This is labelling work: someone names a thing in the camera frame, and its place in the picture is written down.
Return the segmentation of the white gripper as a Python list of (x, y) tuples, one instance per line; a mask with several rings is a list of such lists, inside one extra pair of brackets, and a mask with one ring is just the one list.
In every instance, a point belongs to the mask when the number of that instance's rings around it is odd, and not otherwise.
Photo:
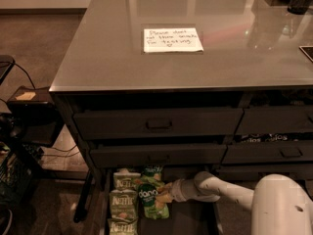
[(198, 195), (198, 189), (195, 186), (193, 179), (178, 179), (173, 183), (169, 182), (165, 185), (158, 187), (159, 192), (168, 192), (156, 195), (156, 199), (161, 203), (187, 202), (194, 200)]

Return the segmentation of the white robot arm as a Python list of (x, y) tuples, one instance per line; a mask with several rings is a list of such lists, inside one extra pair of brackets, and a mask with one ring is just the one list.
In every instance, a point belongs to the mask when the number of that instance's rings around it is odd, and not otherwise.
[(161, 203), (217, 202), (221, 196), (251, 213), (251, 235), (313, 235), (313, 201), (294, 180), (269, 174), (253, 190), (221, 180), (208, 171), (161, 188)]

